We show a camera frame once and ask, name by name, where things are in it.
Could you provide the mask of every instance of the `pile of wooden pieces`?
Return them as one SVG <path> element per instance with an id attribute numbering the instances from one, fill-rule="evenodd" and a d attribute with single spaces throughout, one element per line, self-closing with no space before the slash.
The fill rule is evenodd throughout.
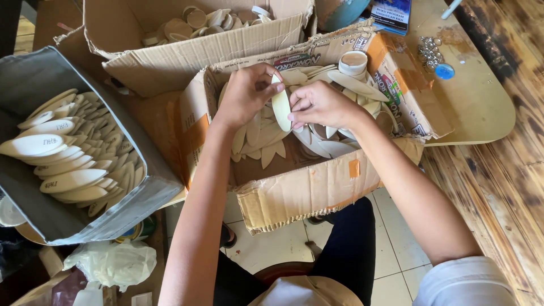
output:
<path id="1" fill-rule="evenodd" d="M 260 25 L 272 21 L 268 11 L 258 6 L 238 14 L 231 9 L 218 9 L 206 14 L 198 7 L 190 5 L 183 9 L 181 18 L 163 23 L 155 33 L 142 39 L 144 46 L 160 46 L 206 35 Z"/>
<path id="2" fill-rule="evenodd" d="M 345 62 L 348 60 L 344 62 L 343 58 L 344 56 L 340 59 L 339 65 L 295 67 L 280 71 L 286 90 L 274 96 L 253 120 L 236 133 L 232 145 L 232 160 L 239 162 L 240 159 L 246 159 L 246 157 L 261 159 L 264 169 L 275 154 L 285 158 L 286 152 L 282 140 L 293 131 L 291 122 L 287 119 L 287 115 L 291 112 L 290 93 L 318 80 L 332 83 L 354 103 L 365 108 L 385 133 L 397 133 L 397 122 L 385 103 L 389 101 L 389 98 L 379 90 L 378 85 L 366 71 L 366 55 L 359 58 L 359 63 L 352 63 L 351 66 L 358 66 L 358 70 L 346 69 Z M 276 76 L 273 76 L 273 83 L 279 81 Z M 228 82 L 221 91 L 219 105 L 227 85 Z M 336 158 L 361 148 L 355 136 L 345 129 L 310 123 L 293 132 L 305 146 L 303 149 L 309 158 Z"/>
<path id="3" fill-rule="evenodd" d="M 89 216 L 119 203 L 146 170 L 132 143 L 92 91 L 67 90 L 20 123 L 21 133 L 0 145 L 5 154 L 36 166 L 40 191 L 89 207 Z"/>

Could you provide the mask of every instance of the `wooden tabletop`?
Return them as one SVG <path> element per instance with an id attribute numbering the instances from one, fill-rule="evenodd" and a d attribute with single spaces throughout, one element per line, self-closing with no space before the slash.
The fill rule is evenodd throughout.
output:
<path id="1" fill-rule="evenodd" d="M 453 133 L 426 145 L 480 144 L 501 139 L 514 127 L 512 101 L 455 16 L 440 18 L 447 7 L 443 0 L 412 0 L 405 38 L 416 61 L 420 36 L 440 38 L 445 63 L 455 70 L 449 80 L 423 72 L 429 82 L 434 80 L 432 90 L 455 128 Z"/>

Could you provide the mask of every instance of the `person's right hand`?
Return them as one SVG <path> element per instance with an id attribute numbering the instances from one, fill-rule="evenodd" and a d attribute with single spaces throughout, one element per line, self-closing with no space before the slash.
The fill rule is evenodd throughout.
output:
<path id="1" fill-rule="evenodd" d="M 287 118 L 293 128 L 317 123 L 335 128 L 351 129 L 357 116 L 368 112 L 327 82 L 316 81 L 300 87 L 289 98 L 291 114 Z"/>

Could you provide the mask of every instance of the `stool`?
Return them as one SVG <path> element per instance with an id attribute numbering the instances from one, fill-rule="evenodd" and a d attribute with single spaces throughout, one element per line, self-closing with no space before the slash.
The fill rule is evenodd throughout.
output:
<path id="1" fill-rule="evenodd" d="M 310 249 L 315 260 L 317 260 L 322 252 L 321 248 L 318 247 L 313 241 L 308 241 L 304 244 Z M 310 273 L 310 271 L 313 269 L 314 263 L 315 261 L 282 262 L 280 264 L 264 268 L 259 272 L 255 273 L 254 275 L 257 279 L 265 283 L 267 286 L 271 286 L 272 283 L 280 277 L 308 275 L 308 273 Z"/>

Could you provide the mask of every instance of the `gray fabric bin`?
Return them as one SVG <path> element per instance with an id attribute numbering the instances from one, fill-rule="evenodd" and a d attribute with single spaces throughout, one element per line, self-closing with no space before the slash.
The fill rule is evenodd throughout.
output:
<path id="1" fill-rule="evenodd" d="M 54 47 L 0 59 L 0 143 L 16 137 L 17 124 L 57 94 L 94 91 L 117 120 L 147 168 L 143 182 L 98 218 L 75 204 L 39 191 L 34 167 L 0 155 L 0 188 L 49 244 L 114 239 L 167 203 L 183 188 L 145 131 L 117 102 L 117 93 L 70 64 Z"/>

